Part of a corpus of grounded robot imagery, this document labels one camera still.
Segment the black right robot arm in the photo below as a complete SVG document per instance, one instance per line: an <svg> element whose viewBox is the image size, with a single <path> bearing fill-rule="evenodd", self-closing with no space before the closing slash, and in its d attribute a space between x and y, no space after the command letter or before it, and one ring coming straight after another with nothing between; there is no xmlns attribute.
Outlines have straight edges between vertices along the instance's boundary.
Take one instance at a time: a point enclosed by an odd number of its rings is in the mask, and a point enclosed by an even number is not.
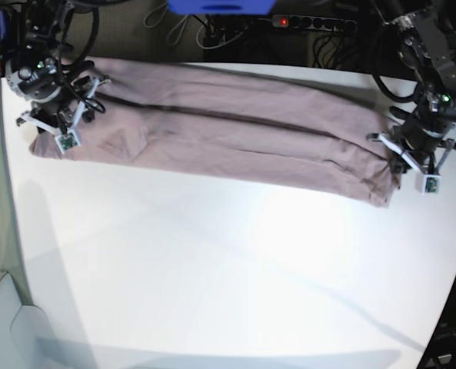
<svg viewBox="0 0 456 369"><path fill-rule="evenodd" d="M17 125L30 123L40 131L56 129L67 133L80 121L90 122L105 113L95 99L100 78L83 74L94 67L88 54L98 36L100 8L105 1L28 1L17 14L15 44L4 61L4 73L11 90L30 101L31 110L21 114ZM74 15L89 13L92 28L81 53L69 63L67 42Z"/></svg>

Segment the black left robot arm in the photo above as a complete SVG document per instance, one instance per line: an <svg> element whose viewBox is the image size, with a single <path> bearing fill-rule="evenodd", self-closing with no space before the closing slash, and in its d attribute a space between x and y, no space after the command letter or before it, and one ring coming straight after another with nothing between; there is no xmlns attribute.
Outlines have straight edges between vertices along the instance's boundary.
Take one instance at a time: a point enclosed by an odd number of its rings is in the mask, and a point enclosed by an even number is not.
<svg viewBox="0 0 456 369"><path fill-rule="evenodd" d="M391 171L404 174L415 170L436 175L440 165L434 162L437 148L446 153L456 150L456 142L446 137L456 125L456 62L451 56L448 35L441 29L438 10L431 1L374 1L382 20L372 45L394 28L399 37L398 55L417 80L409 96L394 95L377 73L372 76L382 93L392 101L413 102L406 112L392 106L391 114L401 125L368 139L381 142L392 152Z"/></svg>

